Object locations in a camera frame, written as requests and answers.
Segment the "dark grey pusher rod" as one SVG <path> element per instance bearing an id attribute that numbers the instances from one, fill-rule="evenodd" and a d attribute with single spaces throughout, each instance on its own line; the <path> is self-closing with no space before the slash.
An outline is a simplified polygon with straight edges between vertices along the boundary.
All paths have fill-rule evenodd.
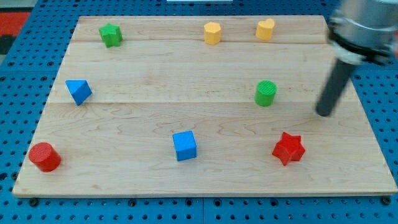
<path id="1" fill-rule="evenodd" d="M 331 115 L 355 70 L 355 65 L 336 59 L 315 106 L 318 115 L 323 117 Z"/>

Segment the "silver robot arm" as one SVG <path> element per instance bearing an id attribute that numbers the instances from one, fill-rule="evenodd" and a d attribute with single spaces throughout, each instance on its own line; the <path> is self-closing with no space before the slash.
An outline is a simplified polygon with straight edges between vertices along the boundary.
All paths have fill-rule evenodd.
<path id="1" fill-rule="evenodd" d="M 396 0 L 340 2 L 329 18 L 328 40 L 336 60 L 315 106 L 318 115 L 332 114 L 358 66 L 386 63 L 397 43 L 396 32 Z"/>

